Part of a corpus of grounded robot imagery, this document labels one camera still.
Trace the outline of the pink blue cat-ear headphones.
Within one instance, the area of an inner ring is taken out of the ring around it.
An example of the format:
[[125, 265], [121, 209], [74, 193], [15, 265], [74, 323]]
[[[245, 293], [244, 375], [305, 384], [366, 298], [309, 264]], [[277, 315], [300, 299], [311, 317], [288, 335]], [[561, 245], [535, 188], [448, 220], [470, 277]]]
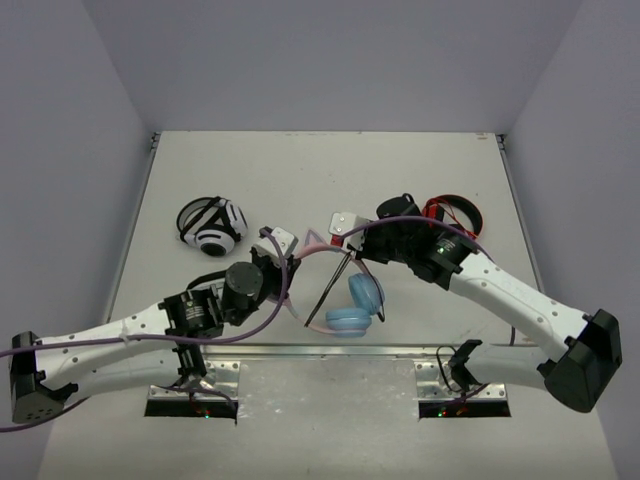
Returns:
[[374, 323], [387, 320], [384, 289], [353, 252], [332, 246], [309, 229], [294, 258], [302, 266], [315, 268], [314, 274], [323, 285], [303, 284], [307, 297], [300, 309], [290, 297], [284, 300], [283, 307], [304, 328], [337, 339], [357, 339]]

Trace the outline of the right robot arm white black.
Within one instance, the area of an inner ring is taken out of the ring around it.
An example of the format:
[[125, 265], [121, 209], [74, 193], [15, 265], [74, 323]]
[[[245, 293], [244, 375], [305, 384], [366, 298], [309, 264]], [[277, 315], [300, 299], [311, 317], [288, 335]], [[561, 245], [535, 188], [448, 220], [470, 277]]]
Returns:
[[619, 322], [600, 309], [588, 314], [554, 300], [498, 266], [463, 229], [422, 215], [409, 194], [357, 217], [342, 238], [358, 257], [406, 265], [419, 279], [465, 298], [532, 340], [530, 347], [469, 339], [448, 368], [464, 393], [489, 383], [548, 392], [571, 410], [588, 413], [622, 364]]

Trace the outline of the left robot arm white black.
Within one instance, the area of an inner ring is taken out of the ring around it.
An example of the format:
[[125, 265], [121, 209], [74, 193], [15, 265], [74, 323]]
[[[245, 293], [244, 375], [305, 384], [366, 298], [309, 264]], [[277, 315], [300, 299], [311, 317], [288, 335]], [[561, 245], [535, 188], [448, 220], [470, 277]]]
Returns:
[[300, 259], [288, 251], [251, 251], [248, 262], [196, 279], [150, 307], [84, 331], [15, 335], [9, 361], [14, 433], [71, 412], [91, 397], [154, 384], [193, 392], [205, 377], [205, 346], [248, 339], [275, 320]]

